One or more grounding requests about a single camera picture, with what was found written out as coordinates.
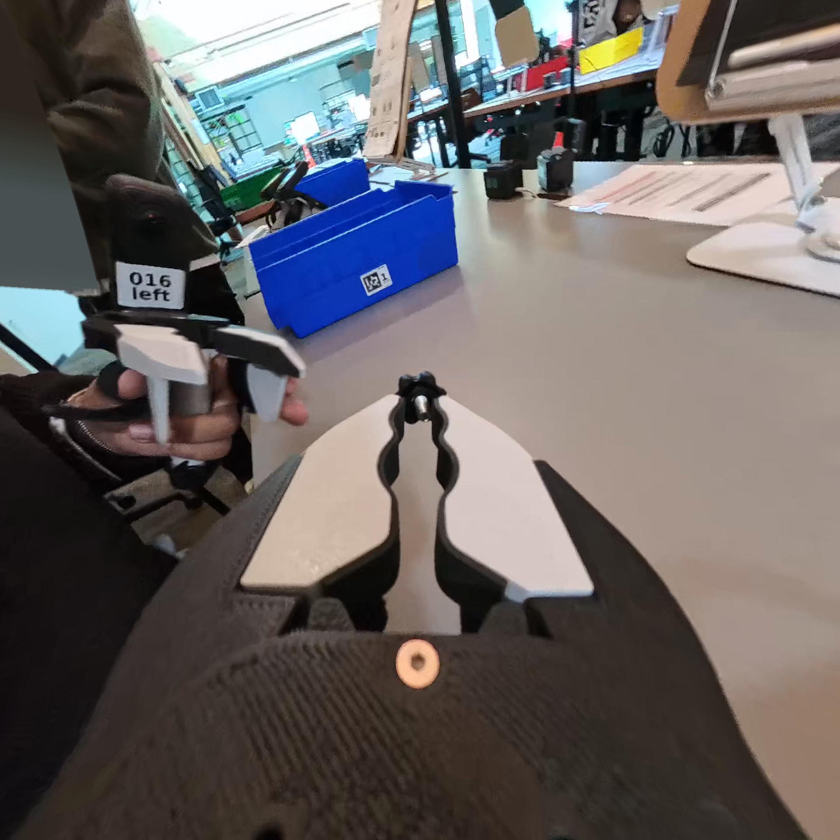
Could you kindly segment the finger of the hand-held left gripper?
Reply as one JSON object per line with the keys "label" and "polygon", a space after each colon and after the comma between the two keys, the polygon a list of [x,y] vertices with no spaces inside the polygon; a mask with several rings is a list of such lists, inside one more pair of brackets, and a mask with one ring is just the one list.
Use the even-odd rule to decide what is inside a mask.
{"label": "finger of the hand-held left gripper", "polygon": [[119,360],[145,378],[155,440],[168,445],[172,408],[179,417],[203,415],[210,409],[208,360],[173,328],[120,324],[117,331]]}
{"label": "finger of the hand-held left gripper", "polygon": [[279,419],[290,381],[307,373],[299,352],[278,334],[223,327],[213,332],[211,349],[225,357],[227,379],[241,407],[268,423]]}

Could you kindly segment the red storage bin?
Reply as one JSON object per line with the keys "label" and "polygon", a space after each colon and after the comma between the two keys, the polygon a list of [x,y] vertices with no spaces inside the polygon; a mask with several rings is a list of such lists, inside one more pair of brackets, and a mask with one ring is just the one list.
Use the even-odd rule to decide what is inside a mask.
{"label": "red storage bin", "polygon": [[560,84],[560,79],[565,70],[568,69],[569,59],[567,56],[558,56],[548,61],[530,66],[527,69],[524,91],[542,90],[546,87],[545,78],[549,78],[548,87]]}

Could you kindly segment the green crate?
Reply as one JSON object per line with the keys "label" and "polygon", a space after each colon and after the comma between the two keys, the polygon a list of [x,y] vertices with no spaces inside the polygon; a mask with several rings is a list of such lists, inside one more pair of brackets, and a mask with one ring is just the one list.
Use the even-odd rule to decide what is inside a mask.
{"label": "green crate", "polygon": [[280,164],[222,188],[220,190],[220,196],[222,197],[223,203],[235,214],[263,203],[264,200],[260,198],[261,192],[284,168],[284,165]]}

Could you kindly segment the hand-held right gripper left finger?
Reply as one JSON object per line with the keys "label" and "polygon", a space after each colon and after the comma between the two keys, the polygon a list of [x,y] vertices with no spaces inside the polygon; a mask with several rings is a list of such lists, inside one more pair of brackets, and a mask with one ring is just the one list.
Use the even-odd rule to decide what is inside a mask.
{"label": "hand-held right gripper left finger", "polygon": [[239,584],[310,606],[339,601],[361,631],[381,632],[400,569],[404,401],[386,395],[325,432],[301,456]]}

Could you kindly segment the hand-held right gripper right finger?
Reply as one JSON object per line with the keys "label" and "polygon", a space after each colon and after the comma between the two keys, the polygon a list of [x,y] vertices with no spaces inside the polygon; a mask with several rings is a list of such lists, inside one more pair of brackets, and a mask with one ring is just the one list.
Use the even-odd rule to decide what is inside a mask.
{"label": "hand-held right gripper right finger", "polygon": [[494,606],[583,599],[592,578],[525,447],[451,396],[436,399],[437,507],[434,569],[477,632]]}

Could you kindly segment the black star knob screw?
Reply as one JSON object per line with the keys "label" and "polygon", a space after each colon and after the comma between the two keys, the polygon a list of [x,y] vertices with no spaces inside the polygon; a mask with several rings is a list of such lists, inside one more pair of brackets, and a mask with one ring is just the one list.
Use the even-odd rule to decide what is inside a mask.
{"label": "black star knob screw", "polygon": [[414,425],[434,419],[438,399],[446,395],[446,390],[437,383],[434,374],[423,371],[402,375],[396,395],[402,400],[405,423]]}

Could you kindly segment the small yellow box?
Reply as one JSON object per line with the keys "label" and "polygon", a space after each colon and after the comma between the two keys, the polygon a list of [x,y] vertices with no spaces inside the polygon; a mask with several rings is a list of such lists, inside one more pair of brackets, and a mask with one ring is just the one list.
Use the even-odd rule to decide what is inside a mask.
{"label": "small yellow box", "polygon": [[579,53],[580,73],[590,75],[629,60],[640,52],[643,43],[644,28],[639,27],[584,47]]}

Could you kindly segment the black box green buttons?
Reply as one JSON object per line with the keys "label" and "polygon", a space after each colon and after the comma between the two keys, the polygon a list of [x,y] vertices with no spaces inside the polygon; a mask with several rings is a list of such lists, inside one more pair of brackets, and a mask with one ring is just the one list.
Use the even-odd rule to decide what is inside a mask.
{"label": "black box green buttons", "polygon": [[493,201],[507,201],[519,195],[523,188],[522,166],[519,161],[490,162],[484,170],[486,197]]}

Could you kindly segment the person's left forearm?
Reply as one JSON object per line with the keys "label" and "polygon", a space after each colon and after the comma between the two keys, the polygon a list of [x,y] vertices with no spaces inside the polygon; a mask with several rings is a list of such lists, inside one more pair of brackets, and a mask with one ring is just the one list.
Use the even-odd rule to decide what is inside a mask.
{"label": "person's left forearm", "polygon": [[84,391],[93,377],[58,371],[1,376],[1,406],[47,449],[89,480],[104,480],[102,450],[85,425],[49,414],[48,407],[67,402]]}

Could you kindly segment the printed paper sheet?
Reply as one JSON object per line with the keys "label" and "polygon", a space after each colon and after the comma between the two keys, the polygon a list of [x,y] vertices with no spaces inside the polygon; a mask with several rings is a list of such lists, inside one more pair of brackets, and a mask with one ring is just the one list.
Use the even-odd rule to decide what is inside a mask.
{"label": "printed paper sheet", "polygon": [[635,164],[556,205],[583,214],[713,227],[795,210],[777,163]]}

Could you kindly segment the background workbench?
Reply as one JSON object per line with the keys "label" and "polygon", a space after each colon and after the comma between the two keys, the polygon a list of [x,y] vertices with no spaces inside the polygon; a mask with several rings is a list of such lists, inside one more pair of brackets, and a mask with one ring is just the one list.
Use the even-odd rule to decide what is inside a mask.
{"label": "background workbench", "polygon": [[465,111],[477,131],[519,130],[563,119],[583,122],[583,161],[639,161],[644,121],[657,106],[658,69],[609,69],[572,85],[507,94]]}

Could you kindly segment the cardboard sign board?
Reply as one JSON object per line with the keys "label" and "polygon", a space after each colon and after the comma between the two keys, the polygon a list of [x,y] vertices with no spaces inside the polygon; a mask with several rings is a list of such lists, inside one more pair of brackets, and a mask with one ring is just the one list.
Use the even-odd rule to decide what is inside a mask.
{"label": "cardboard sign board", "polygon": [[371,67],[370,115],[363,155],[399,161],[406,149],[412,73],[408,67],[415,1],[384,1]]}

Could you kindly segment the plain blue storage bin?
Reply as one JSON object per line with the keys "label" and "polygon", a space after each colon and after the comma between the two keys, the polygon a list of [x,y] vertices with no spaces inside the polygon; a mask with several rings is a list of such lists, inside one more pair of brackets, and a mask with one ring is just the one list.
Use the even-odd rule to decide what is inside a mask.
{"label": "plain blue storage bin", "polygon": [[293,189],[332,207],[369,192],[371,184],[365,160],[355,157],[317,165]]}

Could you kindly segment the black grey battery pack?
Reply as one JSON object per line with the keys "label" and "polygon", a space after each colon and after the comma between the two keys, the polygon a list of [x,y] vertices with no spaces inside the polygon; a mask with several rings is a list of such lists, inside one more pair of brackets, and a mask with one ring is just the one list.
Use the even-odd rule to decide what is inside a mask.
{"label": "black grey battery pack", "polygon": [[574,182],[574,161],[573,150],[557,147],[541,152],[537,158],[539,193],[568,197]]}

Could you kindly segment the black support pole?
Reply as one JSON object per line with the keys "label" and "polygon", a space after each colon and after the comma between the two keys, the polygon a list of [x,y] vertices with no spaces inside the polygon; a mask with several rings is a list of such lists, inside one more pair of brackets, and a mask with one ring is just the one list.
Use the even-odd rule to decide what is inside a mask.
{"label": "black support pole", "polygon": [[444,58],[448,100],[448,124],[456,148],[458,168],[468,170],[471,168],[471,158],[459,74],[455,64],[455,45],[450,24],[448,2],[434,1],[434,8]]}

